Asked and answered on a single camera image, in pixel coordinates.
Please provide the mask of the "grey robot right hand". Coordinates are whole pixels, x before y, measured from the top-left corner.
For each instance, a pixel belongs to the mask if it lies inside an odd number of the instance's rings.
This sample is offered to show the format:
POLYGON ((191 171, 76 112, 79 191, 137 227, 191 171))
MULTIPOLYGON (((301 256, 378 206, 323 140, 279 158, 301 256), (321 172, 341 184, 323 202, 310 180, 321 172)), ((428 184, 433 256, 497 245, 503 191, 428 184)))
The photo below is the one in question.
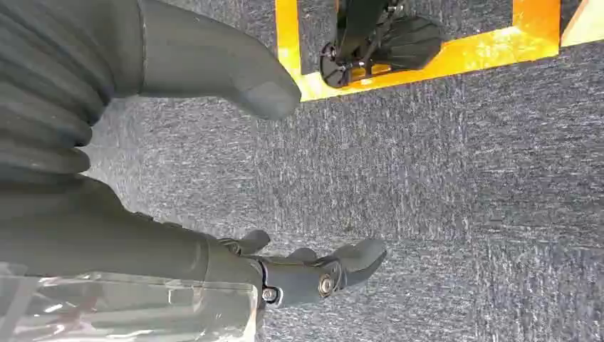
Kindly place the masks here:
POLYGON ((163 1, 1 3, 1 260, 31 274, 102 271, 250 284, 280 306, 369 279, 366 239, 319 257, 259 255, 261 230, 217 239, 124 208, 83 152, 115 98, 224 98, 261 119, 295 112, 298 86, 252 36, 163 1))

